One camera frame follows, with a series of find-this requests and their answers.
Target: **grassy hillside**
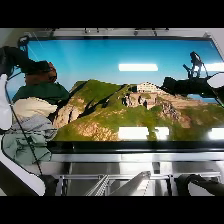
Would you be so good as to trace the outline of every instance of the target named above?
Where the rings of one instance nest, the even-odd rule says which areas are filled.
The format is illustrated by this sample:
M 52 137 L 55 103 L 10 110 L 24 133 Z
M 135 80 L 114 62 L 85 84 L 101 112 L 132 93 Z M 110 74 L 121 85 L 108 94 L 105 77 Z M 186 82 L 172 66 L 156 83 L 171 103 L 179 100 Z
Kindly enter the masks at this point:
M 148 127 L 149 140 L 156 140 L 152 133 L 156 126 L 170 129 L 170 140 L 200 140 L 207 131 L 224 123 L 224 110 L 218 105 L 189 107 L 180 110 L 191 119 L 190 128 L 183 128 L 178 121 L 161 118 L 162 106 L 147 110 L 144 106 L 135 108 L 122 104 L 122 98 L 130 93 L 130 85 L 115 85 L 97 80 L 77 82 L 71 91 L 75 92 L 70 104 L 89 111 L 81 118 L 60 128 L 56 141 L 119 140 L 119 127 Z

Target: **blue sky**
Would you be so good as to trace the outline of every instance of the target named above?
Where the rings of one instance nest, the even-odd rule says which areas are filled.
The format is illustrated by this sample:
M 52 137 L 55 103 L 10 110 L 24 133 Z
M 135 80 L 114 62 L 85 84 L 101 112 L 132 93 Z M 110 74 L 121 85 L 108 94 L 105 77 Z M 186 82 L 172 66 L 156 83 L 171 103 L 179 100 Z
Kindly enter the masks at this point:
M 79 80 L 97 79 L 124 84 L 144 81 L 162 85 L 166 76 L 187 78 L 182 67 L 191 67 L 190 53 L 197 52 L 205 64 L 223 62 L 214 44 L 198 40 L 51 40 L 31 41 L 29 57 L 47 60 L 57 69 L 57 81 L 67 90 Z M 156 72 L 122 72 L 119 64 L 157 64 Z M 9 83 L 13 94 L 24 85 L 24 75 Z

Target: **dark green fabric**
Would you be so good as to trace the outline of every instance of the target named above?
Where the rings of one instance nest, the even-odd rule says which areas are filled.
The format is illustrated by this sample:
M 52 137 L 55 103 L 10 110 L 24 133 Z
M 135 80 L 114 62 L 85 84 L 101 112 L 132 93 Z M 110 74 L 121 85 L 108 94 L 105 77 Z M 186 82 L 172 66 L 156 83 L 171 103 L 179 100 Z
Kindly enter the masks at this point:
M 55 105 L 59 100 L 67 100 L 69 92 L 59 83 L 43 82 L 39 85 L 20 87 L 12 101 L 15 103 L 19 99 L 27 99 L 29 97 L 36 97 Z

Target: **flat screen tv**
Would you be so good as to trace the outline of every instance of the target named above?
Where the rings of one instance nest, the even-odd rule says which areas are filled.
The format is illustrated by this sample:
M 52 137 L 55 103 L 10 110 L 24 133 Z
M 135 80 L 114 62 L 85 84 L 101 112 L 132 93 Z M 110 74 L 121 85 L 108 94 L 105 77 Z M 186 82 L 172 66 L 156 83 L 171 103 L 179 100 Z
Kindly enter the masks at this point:
M 191 67 L 192 51 L 210 68 L 209 75 L 222 71 L 215 65 L 222 65 L 223 59 L 210 38 L 31 39 L 29 57 L 52 62 L 57 82 L 72 94 L 55 116 L 58 133 L 53 141 L 89 146 L 169 142 L 174 148 L 178 142 L 178 147 L 214 142 L 212 131 L 224 127 L 224 109 L 214 99 L 173 96 L 158 88 L 165 77 L 187 79 L 183 64 Z M 10 96 L 24 84 L 23 75 L 11 80 Z

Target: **black border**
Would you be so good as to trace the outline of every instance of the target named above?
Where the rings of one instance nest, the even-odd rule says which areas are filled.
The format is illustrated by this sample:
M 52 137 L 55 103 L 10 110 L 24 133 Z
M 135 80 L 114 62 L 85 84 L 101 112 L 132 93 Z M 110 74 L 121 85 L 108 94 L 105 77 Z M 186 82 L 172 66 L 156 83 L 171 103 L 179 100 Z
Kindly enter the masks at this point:
M 212 41 L 214 43 L 212 38 L 179 37 L 179 36 L 156 36 L 156 37 L 155 36 L 53 36 L 53 37 L 37 37 L 37 38 L 39 41 L 137 39 L 137 40 L 198 40 L 198 41 Z M 32 37 L 30 38 L 30 41 L 38 41 L 37 38 Z M 117 141 L 117 142 L 50 141 L 48 142 L 48 149 L 54 154 L 224 152 L 224 141 L 219 140 L 218 141 Z

